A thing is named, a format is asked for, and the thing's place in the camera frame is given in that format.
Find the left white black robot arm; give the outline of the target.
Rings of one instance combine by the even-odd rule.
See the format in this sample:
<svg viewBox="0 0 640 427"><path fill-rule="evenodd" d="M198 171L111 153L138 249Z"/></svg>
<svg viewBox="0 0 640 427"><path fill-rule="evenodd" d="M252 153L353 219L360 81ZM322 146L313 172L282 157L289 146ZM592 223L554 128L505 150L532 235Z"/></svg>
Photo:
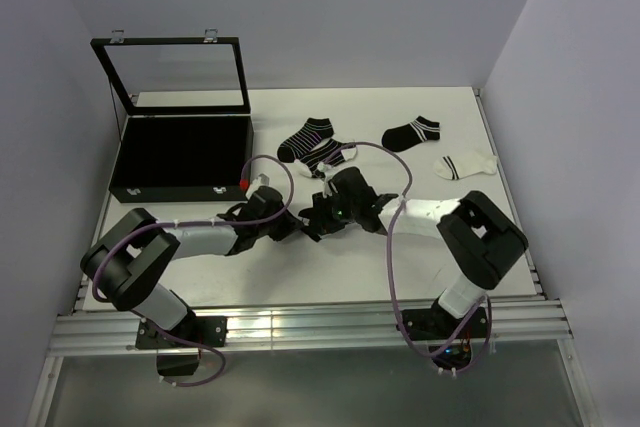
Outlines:
<svg viewBox="0 0 640 427"><path fill-rule="evenodd" d="M267 186L210 220L160 222L148 210L135 208L84 254L80 268L103 302L146 318L170 345L208 337L220 345L222 335L208 334L186 301L161 285L169 263L239 255L263 237L280 242L302 228L282 195Z"/></svg>

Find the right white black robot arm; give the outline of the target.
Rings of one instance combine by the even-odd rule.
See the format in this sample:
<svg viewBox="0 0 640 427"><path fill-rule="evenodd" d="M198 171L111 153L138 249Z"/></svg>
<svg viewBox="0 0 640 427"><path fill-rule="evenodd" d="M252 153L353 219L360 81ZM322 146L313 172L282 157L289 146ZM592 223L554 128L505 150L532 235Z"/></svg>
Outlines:
<svg viewBox="0 0 640 427"><path fill-rule="evenodd" d="M324 189L312 195L312 206L299 215L316 241L350 224L388 238L407 234L443 241L459 269L432 307L434 328L446 337L466 326L468 312L529 248L520 228L480 191L449 200L378 194L356 167L326 181Z"/></svg>

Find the black white-striped sock white toe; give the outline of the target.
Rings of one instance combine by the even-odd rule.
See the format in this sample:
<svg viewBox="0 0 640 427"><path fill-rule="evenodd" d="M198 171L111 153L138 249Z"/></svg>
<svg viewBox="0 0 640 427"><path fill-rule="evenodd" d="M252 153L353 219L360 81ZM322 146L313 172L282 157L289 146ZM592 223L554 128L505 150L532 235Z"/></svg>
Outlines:
<svg viewBox="0 0 640 427"><path fill-rule="evenodd" d="M329 139L324 145L294 161L299 172L312 179L323 179L331 169L353 160L358 153L352 142Z"/></svg>

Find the black sock with purple stripes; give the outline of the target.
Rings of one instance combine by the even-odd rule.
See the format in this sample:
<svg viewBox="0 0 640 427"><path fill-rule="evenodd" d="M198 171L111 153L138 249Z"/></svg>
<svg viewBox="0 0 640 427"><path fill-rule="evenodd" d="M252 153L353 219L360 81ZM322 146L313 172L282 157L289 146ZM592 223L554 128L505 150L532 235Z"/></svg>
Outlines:
<svg viewBox="0 0 640 427"><path fill-rule="evenodd" d="M276 156L283 163L293 163L333 135L334 129L329 118L308 118L298 131L279 145Z"/></svg>

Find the black display case base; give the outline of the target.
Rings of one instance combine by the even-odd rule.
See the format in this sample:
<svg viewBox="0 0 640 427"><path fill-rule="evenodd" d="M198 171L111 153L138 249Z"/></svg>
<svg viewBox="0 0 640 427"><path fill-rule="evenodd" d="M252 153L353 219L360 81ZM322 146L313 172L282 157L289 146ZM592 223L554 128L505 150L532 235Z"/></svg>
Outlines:
<svg viewBox="0 0 640 427"><path fill-rule="evenodd" d="M131 118L109 191L121 203L241 201L253 138L248 116Z"/></svg>

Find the black glass-panel case lid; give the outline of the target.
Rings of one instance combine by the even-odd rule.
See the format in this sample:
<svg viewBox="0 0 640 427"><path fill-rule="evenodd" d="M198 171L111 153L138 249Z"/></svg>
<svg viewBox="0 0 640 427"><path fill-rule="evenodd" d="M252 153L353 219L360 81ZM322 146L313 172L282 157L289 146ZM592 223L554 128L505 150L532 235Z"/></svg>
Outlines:
<svg viewBox="0 0 640 427"><path fill-rule="evenodd" d="M90 45L131 116L251 113L237 37L216 29L200 37L128 37L114 30Z"/></svg>

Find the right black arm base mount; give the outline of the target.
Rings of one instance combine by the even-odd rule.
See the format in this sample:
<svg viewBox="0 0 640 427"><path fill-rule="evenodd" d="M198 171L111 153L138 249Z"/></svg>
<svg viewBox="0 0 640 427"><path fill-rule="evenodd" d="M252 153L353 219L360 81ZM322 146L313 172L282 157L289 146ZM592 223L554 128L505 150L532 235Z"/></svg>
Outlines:
<svg viewBox="0 0 640 427"><path fill-rule="evenodd" d="M439 375L452 378L468 371L489 347L493 310L479 306L470 317L456 319L434 303L430 308L403 309L402 325L412 343L427 342L429 360Z"/></svg>

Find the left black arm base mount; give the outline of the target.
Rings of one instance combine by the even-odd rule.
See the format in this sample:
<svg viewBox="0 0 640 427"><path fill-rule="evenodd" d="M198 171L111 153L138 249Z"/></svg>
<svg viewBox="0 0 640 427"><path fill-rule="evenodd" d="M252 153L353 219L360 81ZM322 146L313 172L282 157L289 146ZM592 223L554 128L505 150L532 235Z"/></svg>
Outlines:
<svg viewBox="0 0 640 427"><path fill-rule="evenodd" d="M138 351L156 352L156 371L164 381L178 386L202 385L222 375L226 357L219 351L225 346L228 319L225 316L197 316L193 313L171 330L162 330L148 319L141 319L134 347ZM202 366L204 354L220 360L210 378L187 380Z"/></svg>

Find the aluminium front frame rail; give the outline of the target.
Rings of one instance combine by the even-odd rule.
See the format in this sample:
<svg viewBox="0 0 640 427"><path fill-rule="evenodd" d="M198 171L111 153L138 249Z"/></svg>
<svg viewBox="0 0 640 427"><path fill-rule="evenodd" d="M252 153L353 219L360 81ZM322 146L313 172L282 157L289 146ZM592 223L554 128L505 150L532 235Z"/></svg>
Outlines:
<svg viewBox="0 0 640 427"><path fill-rule="evenodd" d="M204 316L228 320L229 352L387 347L402 343L385 303L310 307L204 309ZM67 357L131 354L138 320L124 312L79 311L58 318L46 352L27 425L46 423L62 363ZM558 300L498 300L493 305L492 340L552 340L557 343L582 419L588 419L585 381L563 306Z"/></svg>

